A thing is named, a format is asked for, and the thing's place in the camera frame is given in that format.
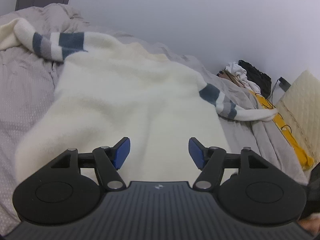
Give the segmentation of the person's right hand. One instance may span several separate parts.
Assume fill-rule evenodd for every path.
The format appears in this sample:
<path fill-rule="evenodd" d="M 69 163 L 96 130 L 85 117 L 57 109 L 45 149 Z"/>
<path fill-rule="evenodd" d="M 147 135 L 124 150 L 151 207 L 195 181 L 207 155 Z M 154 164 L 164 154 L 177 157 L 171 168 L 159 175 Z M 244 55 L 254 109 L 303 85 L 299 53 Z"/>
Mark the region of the person's right hand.
<path fill-rule="evenodd" d="M 299 220 L 298 224 L 315 236 L 319 234 L 320 231 L 320 214 L 313 213 L 309 217 Z"/>

